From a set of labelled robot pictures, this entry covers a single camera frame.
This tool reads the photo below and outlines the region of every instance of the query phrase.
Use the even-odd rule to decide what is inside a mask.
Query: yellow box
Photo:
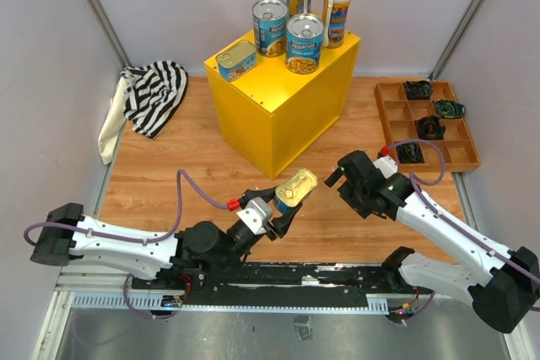
[[[253,31],[239,40],[253,40]],[[257,55],[257,65],[227,82],[216,55],[204,63],[225,141],[274,179],[341,115],[360,46],[347,33],[343,45],[323,49],[317,70],[292,73],[285,55]]]

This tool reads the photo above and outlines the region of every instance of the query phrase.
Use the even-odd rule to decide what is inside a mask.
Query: silver can lid
[[[314,14],[296,14],[289,19],[287,30],[298,38],[313,38],[322,34],[324,23]]]
[[[265,21],[282,19],[288,12],[283,0],[260,0],[253,5],[253,15]]]

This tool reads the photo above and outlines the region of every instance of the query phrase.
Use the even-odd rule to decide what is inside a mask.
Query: wooden table
[[[375,158],[384,146],[375,84],[402,80],[406,78],[353,78],[342,117],[271,181],[219,135],[206,78],[190,78],[184,101],[155,140],[126,126],[100,219],[126,227],[169,230],[176,218],[178,169],[185,169],[214,200],[225,203],[241,196],[245,189],[277,185],[306,167],[318,176],[319,186],[285,238],[261,240],[250,260],[381,262],[397,247],[408,246],[436,260],[453,261],[431,241],[400,223],[375,216],[362,219],[339,198],[336,187],[328,189],[323,184],[346,153],[362,149]],[[434,179],[433,175],[423,176]],[[429,193],[462,218],[450,174],[430,187]],[[207,204],[186,181],[182,181],[182,194],[182,228],[211,220],[225,230],[237,219],[234,213]]]

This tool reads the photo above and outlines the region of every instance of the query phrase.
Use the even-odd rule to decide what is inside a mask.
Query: gray floor
[[[312,338],[297,336],[293,314],[180,313],[145,320],[127,310],[74,310],[81,340],[106,341],[89,347],[64,334],[58,360],[300,360],[437,359],[507,360],[502,335],[489,329],[465,305],[443,300],[404,328],[381,315],[315,314]]]

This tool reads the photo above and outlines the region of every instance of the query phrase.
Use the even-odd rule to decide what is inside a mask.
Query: black and white striped cloth
[[[156,138],[184,99],[187,72],[173,61],[158,61],[147,67],[127,67],[124,115],[139,134]]]

